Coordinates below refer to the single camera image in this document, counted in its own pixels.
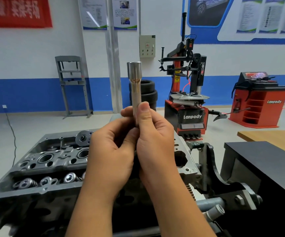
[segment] wooden table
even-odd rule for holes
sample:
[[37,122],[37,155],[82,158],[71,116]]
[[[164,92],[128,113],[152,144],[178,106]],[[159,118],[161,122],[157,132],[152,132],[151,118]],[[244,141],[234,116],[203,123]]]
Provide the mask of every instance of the wooden table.
[[267,141],[285,151],[285,131],[239,131],[245,141]]

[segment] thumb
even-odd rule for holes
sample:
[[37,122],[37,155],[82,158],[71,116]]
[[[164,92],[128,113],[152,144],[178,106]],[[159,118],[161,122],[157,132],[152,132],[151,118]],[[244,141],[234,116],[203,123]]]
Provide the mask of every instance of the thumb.
[[148,102],[142,102],[137,107],[136,118],[138,120],[139,129],[142,134],[155,129],[152,122],[152,116],[150,113],[150,106]]
[[137,140],[139,138],[139,129],[134,127],[126,135],[120,149],[125,151],[134,152],[136,149]]

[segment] metal socket tool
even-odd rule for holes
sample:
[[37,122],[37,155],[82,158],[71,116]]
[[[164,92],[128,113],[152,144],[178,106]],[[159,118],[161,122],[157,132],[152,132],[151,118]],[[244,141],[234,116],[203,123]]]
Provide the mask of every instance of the metal socket tool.
[[133,103],[133,115],[136,120],[137,107],[141,103],[140,83],[142,79],[141,62],[127,62],[128,79],[131,83],[131,101]]

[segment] car image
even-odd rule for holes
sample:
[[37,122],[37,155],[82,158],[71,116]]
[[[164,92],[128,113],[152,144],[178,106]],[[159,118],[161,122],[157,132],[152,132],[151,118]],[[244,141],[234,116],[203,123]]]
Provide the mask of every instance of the car image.
[[217,26],[229,0],[189,0],[190,26]]

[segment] electrical box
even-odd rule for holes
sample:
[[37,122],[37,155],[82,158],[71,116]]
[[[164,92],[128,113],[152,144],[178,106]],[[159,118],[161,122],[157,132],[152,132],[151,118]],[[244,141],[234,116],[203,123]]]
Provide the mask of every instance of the electrical box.
[[140,58],[155,58],[156,35],[144,35],[139,37]]

